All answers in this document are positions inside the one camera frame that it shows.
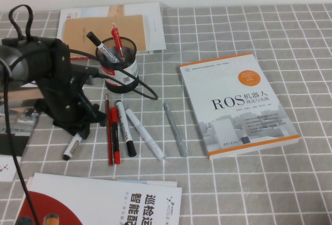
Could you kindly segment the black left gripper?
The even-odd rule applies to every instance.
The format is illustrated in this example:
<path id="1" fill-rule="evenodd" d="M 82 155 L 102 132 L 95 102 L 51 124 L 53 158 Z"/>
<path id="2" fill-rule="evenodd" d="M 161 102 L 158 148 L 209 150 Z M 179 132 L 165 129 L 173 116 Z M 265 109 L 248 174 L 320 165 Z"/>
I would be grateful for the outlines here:
<path id="1" fill-rule="evenodd" d="M 99 70 L 72 64 L 69 46 L 59 39 L 42 39 L 41 42 L 50 50 L 50 70 L 36 83 L 46 102 L 47 114 L 54 119 L 54 126 L 87 139 L 91 123 L 106 125 L 106 114 L 91 104 L 82 90 L 89 78 L 98 76 Z"/>

